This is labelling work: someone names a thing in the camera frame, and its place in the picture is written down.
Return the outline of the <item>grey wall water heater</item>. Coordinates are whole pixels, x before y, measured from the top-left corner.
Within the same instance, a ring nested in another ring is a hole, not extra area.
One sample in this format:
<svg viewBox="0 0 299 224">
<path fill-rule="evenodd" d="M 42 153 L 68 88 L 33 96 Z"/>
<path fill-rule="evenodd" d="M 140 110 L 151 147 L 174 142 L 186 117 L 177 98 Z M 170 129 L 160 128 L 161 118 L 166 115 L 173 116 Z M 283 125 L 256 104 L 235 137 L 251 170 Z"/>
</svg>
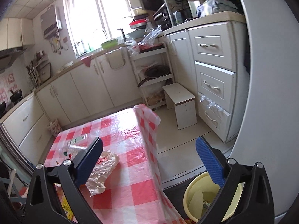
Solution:
<svg viewBox="0 0 299 224">
<path fill-rule="evenodd" d="M 49 6 L 41 15 L 40 20 L 44 39 L 50 39 L 62 29 L 59 9 L 55 5 Z"/>
</svg>

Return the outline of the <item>red white checkered tablecloth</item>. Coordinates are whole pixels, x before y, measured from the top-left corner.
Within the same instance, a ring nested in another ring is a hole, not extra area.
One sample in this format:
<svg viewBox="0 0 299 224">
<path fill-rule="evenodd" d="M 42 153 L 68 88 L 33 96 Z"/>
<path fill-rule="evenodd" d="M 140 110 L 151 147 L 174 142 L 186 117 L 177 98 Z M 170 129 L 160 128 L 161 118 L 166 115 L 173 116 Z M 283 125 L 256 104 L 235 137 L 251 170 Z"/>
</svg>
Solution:
<svg viewBox="0 0 299 224">
<path fill-rule="evenodd" d="M 57 166 L 65 159 L 59 149 L 70 140 L 87 135 L 90 143 L 100 137 L 105 150 L 119 156 L 119 163 L 105 181 L 105 191 L 81 193 L 102 223 L 184 223 L 164 194 L 157 160 L 160 118 L 145 105 L 122 110 L 61 132 L 45 159 Z"/>
</svg>

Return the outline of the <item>black microwave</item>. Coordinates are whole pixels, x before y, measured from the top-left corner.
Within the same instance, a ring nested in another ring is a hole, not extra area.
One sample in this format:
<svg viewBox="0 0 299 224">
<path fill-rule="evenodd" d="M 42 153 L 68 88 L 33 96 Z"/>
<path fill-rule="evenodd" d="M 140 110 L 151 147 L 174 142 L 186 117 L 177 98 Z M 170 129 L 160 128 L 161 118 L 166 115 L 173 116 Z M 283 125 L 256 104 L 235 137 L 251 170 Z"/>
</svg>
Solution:
<svg viewBox="0 0 299 224">
<path fill-rule="evenodd" d="M 143 10 L 156 12 L 164 5 L 164 0 L 139 0 Z"/>
</svg>

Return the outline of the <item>white drawer cabinet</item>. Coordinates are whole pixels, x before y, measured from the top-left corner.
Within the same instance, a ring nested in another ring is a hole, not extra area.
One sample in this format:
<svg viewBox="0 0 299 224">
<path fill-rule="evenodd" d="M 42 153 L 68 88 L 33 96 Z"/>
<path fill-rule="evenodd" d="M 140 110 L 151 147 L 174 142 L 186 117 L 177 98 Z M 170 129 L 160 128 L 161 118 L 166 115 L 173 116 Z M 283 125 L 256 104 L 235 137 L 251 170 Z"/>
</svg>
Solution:
<svg viewBox="0 0 299 224">
<path fill-rule="evenodd" d="M 248 98 L 246 25 L 218 22 L 191 28 L 188 33 L 197 77 L 199 116 L 227 143 L 238 135 Z"/>
</svg>

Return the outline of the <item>floral small waste basket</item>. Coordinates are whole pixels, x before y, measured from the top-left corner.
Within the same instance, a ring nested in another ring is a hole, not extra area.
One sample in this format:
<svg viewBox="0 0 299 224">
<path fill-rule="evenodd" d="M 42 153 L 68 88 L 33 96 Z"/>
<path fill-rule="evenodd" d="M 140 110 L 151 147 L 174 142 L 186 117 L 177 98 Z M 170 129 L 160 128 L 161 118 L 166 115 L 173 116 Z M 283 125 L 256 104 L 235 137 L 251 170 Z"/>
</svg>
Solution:
<svg viewBox="0 0 299 224">
<path fill-rule="evenodd" d="M 57 135 L 62 132 L 62 127 L 58 119 L 50 122 L 50 124 L 47 126 L 47 130 L 51 133 L 52 136 L 57 137 Z"/>
</svg>

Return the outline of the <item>black cooking pot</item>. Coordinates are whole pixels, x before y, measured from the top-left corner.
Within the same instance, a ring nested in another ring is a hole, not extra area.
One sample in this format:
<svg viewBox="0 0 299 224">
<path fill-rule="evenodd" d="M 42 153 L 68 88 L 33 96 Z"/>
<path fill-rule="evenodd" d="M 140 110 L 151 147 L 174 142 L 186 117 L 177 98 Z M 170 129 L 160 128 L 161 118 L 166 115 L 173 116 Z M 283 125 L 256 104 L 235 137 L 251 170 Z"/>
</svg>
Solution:
<svg viewBox="0 0 299 224">
<path fill-rule="evenodd" d="M 19 102 L 20 100 L 23 99 L 22 90 L 16 90 L 16 91 L 10 90 L 10 93 L 12 94 L 10 96 L 10 100 L 11 100 L 12 103 L 17 103 L 17 102 Z"/>
</svg>

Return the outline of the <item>yellow plastic trash bin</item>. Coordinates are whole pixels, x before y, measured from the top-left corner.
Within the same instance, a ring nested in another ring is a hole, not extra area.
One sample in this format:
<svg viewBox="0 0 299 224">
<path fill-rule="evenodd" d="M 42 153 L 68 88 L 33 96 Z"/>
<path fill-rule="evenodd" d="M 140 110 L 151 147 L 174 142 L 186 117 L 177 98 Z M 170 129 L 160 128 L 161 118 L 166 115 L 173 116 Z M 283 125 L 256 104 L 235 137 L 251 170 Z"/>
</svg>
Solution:
<svg viewBox="0 0 299 224">
<path fill-rule="evenodd" d="M 207 171 L 192 180 L 183 197 L 187 216 L 197 223 L 216 198 L 219 189 L 219 185 L 212 181 Z"/>
</svg>

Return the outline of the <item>white lower kitchen cabinets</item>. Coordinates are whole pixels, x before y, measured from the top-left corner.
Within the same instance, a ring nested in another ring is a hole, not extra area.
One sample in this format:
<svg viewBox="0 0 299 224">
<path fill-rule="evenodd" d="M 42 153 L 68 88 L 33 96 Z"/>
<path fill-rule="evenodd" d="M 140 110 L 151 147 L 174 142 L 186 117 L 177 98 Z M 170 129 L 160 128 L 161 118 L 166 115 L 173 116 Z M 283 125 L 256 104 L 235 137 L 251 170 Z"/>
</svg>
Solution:
<svg viewBox="0 0 299 224">
<path fill-rule="evenodd" d="M 73 127 L 141 102 L 125 48 L 92 56 L 50 79 L 18 102 L 1 119 L 6 147 L 21 163 L 36 165 L 51 139 L 47 129 L 57 120 Z"/>
</svg>

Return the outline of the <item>green plastic basin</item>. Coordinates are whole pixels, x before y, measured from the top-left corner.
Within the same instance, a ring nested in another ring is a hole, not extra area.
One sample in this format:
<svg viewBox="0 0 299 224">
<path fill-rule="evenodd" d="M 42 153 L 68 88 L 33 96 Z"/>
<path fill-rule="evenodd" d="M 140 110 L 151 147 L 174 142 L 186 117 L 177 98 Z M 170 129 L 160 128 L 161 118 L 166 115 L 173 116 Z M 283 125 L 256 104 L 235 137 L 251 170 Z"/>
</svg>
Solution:
<svg viewBox="0 0 299 224">
<path fill-rule="evenodd" d="M 118 45 L 118 40 L 117 39 L 111 39 L 111 40 L 108 40 L 104 43 L 101 44 L 101 47 L 103 50 L 107 50 L 109 48 L 112 48 L 114 46 L 117 46 Z"/>
</svg>

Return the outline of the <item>white kettle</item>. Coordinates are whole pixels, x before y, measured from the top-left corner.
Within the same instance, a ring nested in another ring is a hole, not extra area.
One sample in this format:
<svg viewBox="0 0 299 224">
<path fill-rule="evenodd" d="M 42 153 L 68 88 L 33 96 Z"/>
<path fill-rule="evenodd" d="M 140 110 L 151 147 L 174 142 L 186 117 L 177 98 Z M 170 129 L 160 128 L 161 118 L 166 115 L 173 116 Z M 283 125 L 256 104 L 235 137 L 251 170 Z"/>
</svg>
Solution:
<svg viewBox="0 0 299 224">
<path fill-rule="evenodd" d="M 205 3 L 206 0 L 186 0 L 189 4 L 189 8 L 191 10 L 191 14 L 194 18 L 197 18 L 198 12 L 197 12 L 197 8 L 202 5 L 203 3 Z"/>
</svg>

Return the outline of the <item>black frying pan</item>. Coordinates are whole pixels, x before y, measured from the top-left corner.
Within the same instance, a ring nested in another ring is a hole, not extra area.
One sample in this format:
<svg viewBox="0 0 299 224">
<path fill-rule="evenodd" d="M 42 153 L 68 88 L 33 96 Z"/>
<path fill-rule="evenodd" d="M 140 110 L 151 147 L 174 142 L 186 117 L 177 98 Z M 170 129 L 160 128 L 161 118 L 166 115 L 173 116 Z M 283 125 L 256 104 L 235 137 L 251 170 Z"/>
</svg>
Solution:
<svg viewBox="0 0 299 224">
<path fill-rule="evenodd" d="M 168 66 L 165 65 L 151 66 L 145 71 L 144 73 L 145 78 L 137 86 L 140 87 L 149 80 L 166 76 L 168 74 L 170 74 L 170 68 Z"/>
</svg>

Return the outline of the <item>small white step stool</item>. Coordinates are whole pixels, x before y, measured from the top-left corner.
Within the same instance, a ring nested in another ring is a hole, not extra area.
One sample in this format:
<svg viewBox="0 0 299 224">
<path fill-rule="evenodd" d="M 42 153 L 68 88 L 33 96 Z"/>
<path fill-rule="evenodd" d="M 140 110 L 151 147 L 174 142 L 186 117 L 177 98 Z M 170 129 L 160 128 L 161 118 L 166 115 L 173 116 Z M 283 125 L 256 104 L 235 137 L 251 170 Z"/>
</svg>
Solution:
<svg viewBox="0 0 299 224">
<path fill-rule="evenodd" d="M 179 83 L 172 83 L 163 88 L 167 109 L 174 108 L 178 130 L 197 123 L 196 96 Z"/>
</svg>

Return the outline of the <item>white kitchen trolley rack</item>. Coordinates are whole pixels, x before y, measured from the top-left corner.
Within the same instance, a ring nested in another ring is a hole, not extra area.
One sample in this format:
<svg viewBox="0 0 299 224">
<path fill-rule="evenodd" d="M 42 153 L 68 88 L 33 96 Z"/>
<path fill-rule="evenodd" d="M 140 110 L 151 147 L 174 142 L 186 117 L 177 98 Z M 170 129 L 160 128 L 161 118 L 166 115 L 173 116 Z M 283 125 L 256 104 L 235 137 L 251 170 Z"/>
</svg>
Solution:
<svg viewBox="0 0 299 224">
<path fill-rule="evenodd" d="M 128 46 L 127 50 L 143 103 L 153 110 L 165 105 L 163 87 L 175 83 L 166 43 L 144 50 Z"/>
</svg>

